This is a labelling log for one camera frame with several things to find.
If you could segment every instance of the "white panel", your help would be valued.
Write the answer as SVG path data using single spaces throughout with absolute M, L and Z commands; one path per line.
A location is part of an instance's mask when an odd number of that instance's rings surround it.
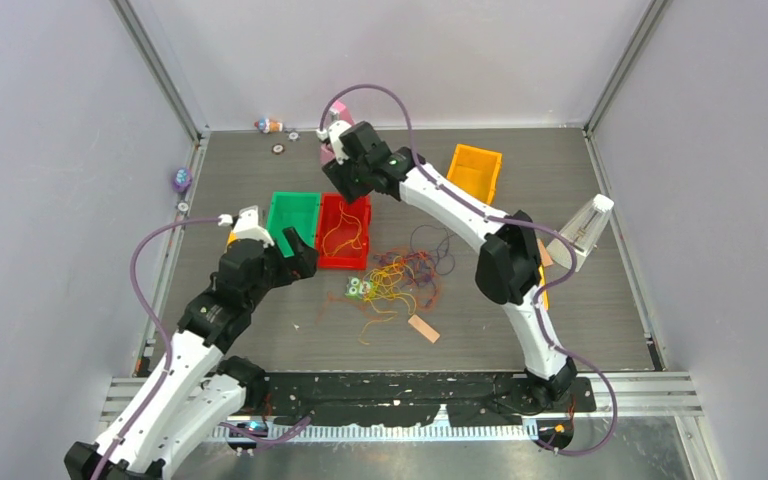
M 768 478 L 768 1 L 672 2 L 596 138 L 724 478 Z
M 419 127 L 583 124 L 648 0 L 152 0 L 213 130 L 312 127 L 379 83 Z M 377 92 L 355 118 L 402 126 Z
M 131 251 L 190 148 L 109 2 L 0 0 L 0 479 L 66 478 L 95 437 L 145 327 Z

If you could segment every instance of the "orange bin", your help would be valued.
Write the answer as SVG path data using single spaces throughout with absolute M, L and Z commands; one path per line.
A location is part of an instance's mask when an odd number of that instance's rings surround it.
M 496 180 L 502 154 L 458 144 L 446 178 L 477 200 L 490 205 L 496 196 Z

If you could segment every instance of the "plastic container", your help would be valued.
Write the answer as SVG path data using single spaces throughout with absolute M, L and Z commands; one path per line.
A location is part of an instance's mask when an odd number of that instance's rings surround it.
M 348 215 L 342 222 L 341 209 Z M 319 230 L 316 234 L 319 268 L 365 270 L 369 256 L 371 217 L 369 197 L 360 197 L 348 205 L 339 193 L 323 193 Z M 355 218 L 360 221 L 360 232 Z
M 299 237 L 310 246 L 316 245 L 316 228 L 319 223 L 319 193 L 275 192 L 269 208 L 266 230 L 285 257 L 293 255 L 283 230 L 295 227 Z
M 458 145 L 446 178 L 477 200 L 490 205 L 496 196 L 496 180 L 502 169 L 502 154 Z

